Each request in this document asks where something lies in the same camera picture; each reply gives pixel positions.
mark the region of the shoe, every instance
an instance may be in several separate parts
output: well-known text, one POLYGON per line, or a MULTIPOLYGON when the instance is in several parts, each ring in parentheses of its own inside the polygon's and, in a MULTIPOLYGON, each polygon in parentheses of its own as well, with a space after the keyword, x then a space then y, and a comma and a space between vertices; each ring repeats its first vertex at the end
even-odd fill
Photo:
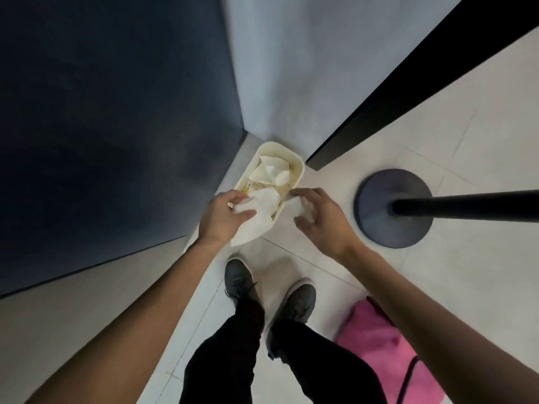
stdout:
POLYGON ((306 324, 313 313, 315 303, 316 289, 309 278, 300 279, 288 289, 281 306, 273 317, 273 321, 266 337, 266 347, 270 359, 273 360, 274 358, 279 357, 278 353, 273 351, 275 349, 271 348, 271 328, 273 327, 273 324, 280 320, 293 320, 294 322, 306 324))
POLYGON ((251 271, 244 261, 233 257, 226 263, 225 293, 232 299, 234 306, 237 306, 239 300, 244 298, 255 300, 262 305, 257 290, 254 288, 255 285, 251 271))

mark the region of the dark blue wall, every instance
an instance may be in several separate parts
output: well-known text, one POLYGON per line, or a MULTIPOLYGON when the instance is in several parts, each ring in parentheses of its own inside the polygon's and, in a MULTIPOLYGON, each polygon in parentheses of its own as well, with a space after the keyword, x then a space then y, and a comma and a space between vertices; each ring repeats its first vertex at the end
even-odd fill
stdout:
POLYGON ((4 0, 0 295, 181 237, 243 138, 218 0, 4 0))

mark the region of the hand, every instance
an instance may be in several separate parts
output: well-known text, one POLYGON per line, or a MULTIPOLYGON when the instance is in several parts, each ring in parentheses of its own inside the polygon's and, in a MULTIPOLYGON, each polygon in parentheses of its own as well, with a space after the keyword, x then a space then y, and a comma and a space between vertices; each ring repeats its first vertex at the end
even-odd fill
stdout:
POLYGON ((313 204, 314 222, 294 218, 296 226, 321 253, 340 262, 344 254, 357 245, 364 246, 350 226, 339 204, 322 189, 293 189, 290 195, 304 197, 313 204))
POLYGON ((255 210, 247 210, 234 214, 228 203, 238 204, 247 198, 248 195, 236 190, 219 193, 213 197, 200 218, 199 239, 219 245, 219 248, 228 243, 239 226, 257 213, 255 210))

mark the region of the person's right hand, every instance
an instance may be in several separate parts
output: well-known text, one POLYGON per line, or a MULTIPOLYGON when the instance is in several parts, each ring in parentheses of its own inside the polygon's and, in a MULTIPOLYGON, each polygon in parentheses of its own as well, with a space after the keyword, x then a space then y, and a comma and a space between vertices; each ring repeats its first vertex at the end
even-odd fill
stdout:
POLYGON ((296 217, 296 226, 323 254, 340 262, 345 253, 363 245, 350 226, 339 204, 322 189, 293 189, 290 195, 304 197, 313 204, 314 222, 296 217))

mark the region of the gray wall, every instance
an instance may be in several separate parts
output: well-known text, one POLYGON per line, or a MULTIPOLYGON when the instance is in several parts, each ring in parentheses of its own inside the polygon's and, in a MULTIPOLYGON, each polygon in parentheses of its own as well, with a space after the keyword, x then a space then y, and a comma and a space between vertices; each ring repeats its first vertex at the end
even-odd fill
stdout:
POLYGON ((181 237, 244 131, 219 0, 5 0, 0 295, 181 237))
POLYGON ((224 0, 247 131, 307 158, 460 0, 224 0))

